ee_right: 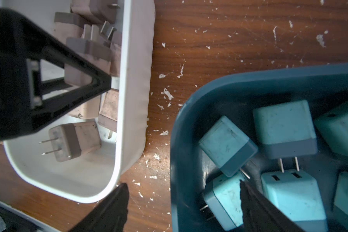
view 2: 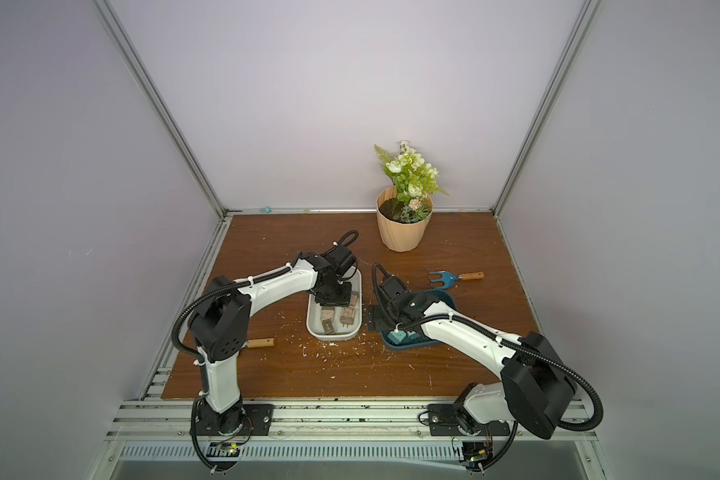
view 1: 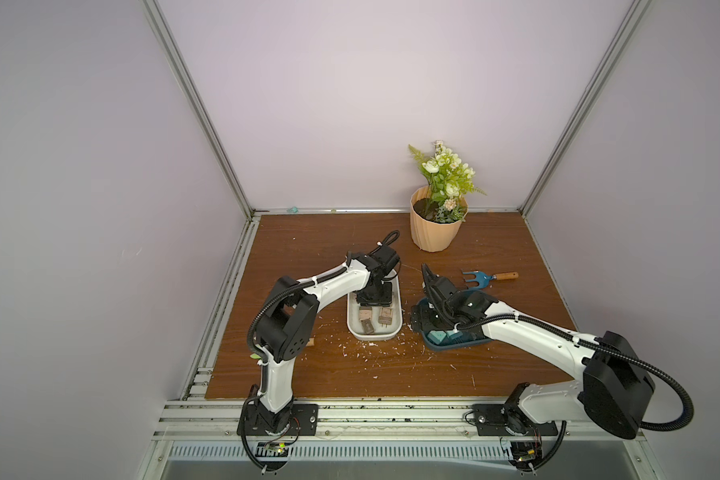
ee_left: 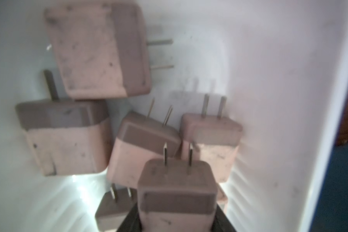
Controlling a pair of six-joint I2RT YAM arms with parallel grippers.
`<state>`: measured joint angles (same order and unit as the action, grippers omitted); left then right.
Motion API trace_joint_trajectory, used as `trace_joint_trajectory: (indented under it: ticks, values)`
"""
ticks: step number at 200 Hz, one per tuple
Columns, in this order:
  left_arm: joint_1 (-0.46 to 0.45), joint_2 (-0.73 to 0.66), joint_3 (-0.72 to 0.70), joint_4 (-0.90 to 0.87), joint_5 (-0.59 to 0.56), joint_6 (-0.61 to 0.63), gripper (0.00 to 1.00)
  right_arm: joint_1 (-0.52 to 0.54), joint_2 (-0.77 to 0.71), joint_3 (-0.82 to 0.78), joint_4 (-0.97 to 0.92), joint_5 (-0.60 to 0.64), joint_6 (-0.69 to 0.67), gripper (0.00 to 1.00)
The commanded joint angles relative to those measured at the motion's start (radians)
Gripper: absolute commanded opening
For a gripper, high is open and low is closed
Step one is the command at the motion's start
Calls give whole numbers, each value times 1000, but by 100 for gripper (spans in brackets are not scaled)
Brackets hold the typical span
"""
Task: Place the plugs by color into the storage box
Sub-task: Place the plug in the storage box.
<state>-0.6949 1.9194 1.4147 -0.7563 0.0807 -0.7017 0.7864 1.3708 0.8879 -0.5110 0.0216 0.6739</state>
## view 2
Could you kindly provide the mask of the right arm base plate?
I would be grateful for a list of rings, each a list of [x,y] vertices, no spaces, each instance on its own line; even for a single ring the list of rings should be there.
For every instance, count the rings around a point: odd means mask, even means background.
[[[504,421],[491,421],[480,424],[466,413],[457,410],[452,404],[428,404],[417,416],[420,424],[427,427],[431,436],[508,436],[511,424]]]

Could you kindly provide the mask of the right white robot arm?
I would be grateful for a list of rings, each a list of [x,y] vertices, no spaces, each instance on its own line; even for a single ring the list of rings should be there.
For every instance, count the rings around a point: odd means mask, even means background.
[[[371,278],[377,305],[395,332],[415,332],[450,346],[500,379],[499,385],[474,384],[462,393],[455,409],[468,422],[510,419],[541,439],[558,428],[586,432],[602,423],[598,392],[564,364],[543,335],[489,327],[431,293],[410,290],[378,263]]]

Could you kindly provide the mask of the white plastic storage box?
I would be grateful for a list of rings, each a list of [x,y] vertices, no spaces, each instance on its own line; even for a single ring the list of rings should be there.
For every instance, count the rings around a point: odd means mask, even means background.
[[[355,317],[355,324],[352,327],[344,327],[340,324],[339,317],[341,315],[342,309],[344,307],[349,306],[322,306],[320,305],[315,296],[310,294],[308,297],[308,304],[307,304],[307,317],[306,317],[306,327],[308,332],[317,338],[320,341],[325,342],[338,342],[338,341],[345,341],[350,340],[354,338],[358,332],[360,331],[361,324],[362,324],[362,274],[358,270],[357,267],[352,267],[349,272],[350,278],[348,281],[348,284],[351,285],[350,294],[355,291],[358,292],[360,295],[360,300],[357,305],[356,309],[356,317]],[[334,335],[325,335],[324,330],[320,321],[320,310],[322,307],[334,307],[335,308],[335,317],[332,320],[333,325],[335,328],[335,334]]]

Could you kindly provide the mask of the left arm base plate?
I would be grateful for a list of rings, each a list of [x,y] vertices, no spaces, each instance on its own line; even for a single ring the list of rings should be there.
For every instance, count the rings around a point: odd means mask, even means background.
[[[267,436],[274,406],[265,403],[238,403],[223,413],[200,400],[191,414],[190,433],[195,436]]]

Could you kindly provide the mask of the teal plastic storage box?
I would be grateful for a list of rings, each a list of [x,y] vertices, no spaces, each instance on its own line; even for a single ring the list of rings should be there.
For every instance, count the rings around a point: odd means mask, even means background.
[[[452,308],[452,309],[457,308],[455,300],[445,290],[429,290],[429,293],[434,295],[438,300],[445,302],[450,308]],[[406,350],[427,348],[427,347],[441,345],[440,341],[430,339],[429,337],[425,337],[425,336],[418,334],[416,332],[413,332],[413,331],[406,332],[407,339],[403,343],[401,343],[399,345],[394,345],[394,344],[391,344],[388,341],[388,339],[386,338],[386,335],[389,331],[391,331],[391,330],[380,330],[379,333],[380,333],[381,340],[384,343],[384,345],[393,352],[401,352],[401,351],[406,351]]]

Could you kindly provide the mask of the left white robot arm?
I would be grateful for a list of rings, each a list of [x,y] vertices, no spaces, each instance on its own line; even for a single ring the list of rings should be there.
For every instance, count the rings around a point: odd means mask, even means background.
[[[349,246],[358,236],[350,230],[324,253],[299,253],[284,266],[257,276],[237,280],[219,276],[209,291],[178,315],[170,339],[200,368],[203,390],[192,420],[210,422],[206,432],[227,433],[243,423],[237,358],[256,313],[301,292],[311,294],[321,307],[351,305],[349,272],[357,269],[357,260]]]

